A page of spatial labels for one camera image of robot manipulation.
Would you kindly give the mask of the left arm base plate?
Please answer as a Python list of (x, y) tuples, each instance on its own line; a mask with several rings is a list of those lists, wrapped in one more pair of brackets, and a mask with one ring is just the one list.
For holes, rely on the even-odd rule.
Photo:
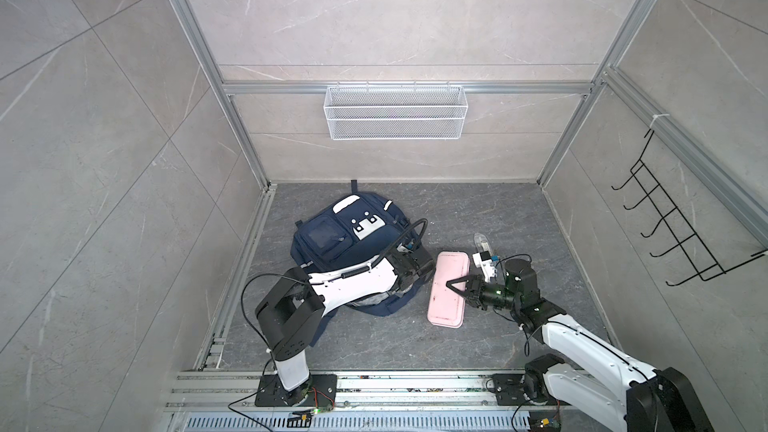
[(299, 407), (330, 410), (335, 406), (338, 376), (314, 374), (292, 391), (282, 385), (277, 374), (261, 378), (254, 399), (256, 407)]

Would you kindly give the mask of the navy blue student backpack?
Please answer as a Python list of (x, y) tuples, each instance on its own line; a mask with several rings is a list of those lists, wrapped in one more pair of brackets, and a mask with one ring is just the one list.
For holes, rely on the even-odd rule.
[(423, 244), (423, 232), (411, 228), (406, 214), (390, 199), (363, 192), (353, 181), (351, 193), (314, 217), (296, 223), (290, 255), (309, 273), (331, 272), (373, 258), (401, 234), (397, 251), (415, 259), (416, 271), (388, 292), (369, 295), (349, 306), (378, 317), (404, 307), (433, 276), (435, 260)]

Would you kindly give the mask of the pink pencil case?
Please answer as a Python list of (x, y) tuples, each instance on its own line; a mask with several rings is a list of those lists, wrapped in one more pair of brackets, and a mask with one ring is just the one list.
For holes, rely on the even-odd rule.
[(440, 327), (459, 328), (463, 324), (465, 299), (447, 287), (447, 282), (465, 277), (469, 272), (465, 252), (441, 252), (438, 255), (427, 309), (427, 320)]

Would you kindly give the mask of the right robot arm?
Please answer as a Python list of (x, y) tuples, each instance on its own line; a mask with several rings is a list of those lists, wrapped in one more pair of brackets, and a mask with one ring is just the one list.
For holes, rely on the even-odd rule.
[(542, 295), (530, 259), (482, 252), (479, 263), (481, 274), (436, 274), (436, 283), (452, 295), (451, 308), (506, 311), (527, 338), (551, 350), (526, 364), (517, 385), (493, 376), (499, 403), (513, 393), (525, 405), (564, 403), (612, 431), (713, 430), (682, 372), (658, 369), (588, 331)]

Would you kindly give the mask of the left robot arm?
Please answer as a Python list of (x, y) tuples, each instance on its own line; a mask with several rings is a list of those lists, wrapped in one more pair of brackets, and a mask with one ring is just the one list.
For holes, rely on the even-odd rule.
[(342, 306), (387, 316), (406, 305), (429, 280), (435, 260), (422, 245), (428, 220), (407, 227), (381, 252), (330, 272), (294, 267), (277, 279), (246, 323), (267, 348), (282, 390), (306, 393), (312, 385), (306, 349)]

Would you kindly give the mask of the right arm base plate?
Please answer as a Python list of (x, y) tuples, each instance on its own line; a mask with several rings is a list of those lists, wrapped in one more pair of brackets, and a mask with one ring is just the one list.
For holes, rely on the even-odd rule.
[(498, 406), (554, 406), (557, 400), (549, 394), (544, 380), (530, 373), (493, 374), (485, 382)]

